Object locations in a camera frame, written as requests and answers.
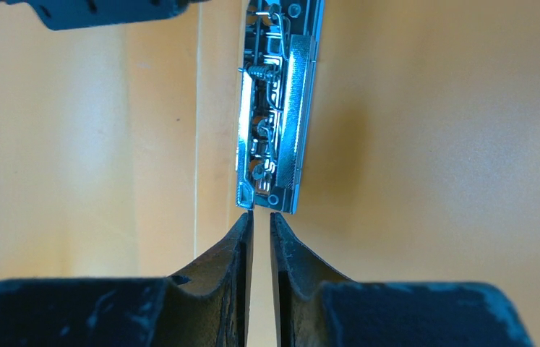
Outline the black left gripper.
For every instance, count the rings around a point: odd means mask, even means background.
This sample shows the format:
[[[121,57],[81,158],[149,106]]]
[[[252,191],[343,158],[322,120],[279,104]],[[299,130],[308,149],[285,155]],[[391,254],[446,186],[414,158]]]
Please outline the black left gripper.
[[[197,0],[13,0],[7,5],[29,5],[50,30],[72,30],[106,25],[168,20]]]

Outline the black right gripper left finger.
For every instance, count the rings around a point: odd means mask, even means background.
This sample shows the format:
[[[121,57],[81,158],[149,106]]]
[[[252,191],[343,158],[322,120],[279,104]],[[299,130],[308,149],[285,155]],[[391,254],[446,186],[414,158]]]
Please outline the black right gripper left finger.
[[[245,346],[253,224],[165,277],[0,280],[0,346]]]

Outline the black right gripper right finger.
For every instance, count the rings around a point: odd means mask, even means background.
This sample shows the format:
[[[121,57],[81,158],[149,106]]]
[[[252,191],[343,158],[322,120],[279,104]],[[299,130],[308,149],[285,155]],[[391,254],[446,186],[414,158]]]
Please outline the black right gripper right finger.
[[[279,346],[532,346],[514,304],[481,282],[362,283],[270,216]]]

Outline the orange clip file folder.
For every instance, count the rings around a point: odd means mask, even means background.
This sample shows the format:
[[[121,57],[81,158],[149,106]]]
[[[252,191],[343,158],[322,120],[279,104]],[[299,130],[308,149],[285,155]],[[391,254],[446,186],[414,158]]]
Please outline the orange clip file folder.
[[[170,275],[227,232],[246,6],[0,3],[0,279]],[[540,1],[327,1],[288,223],[361,282],[491,283],[540,346]]]

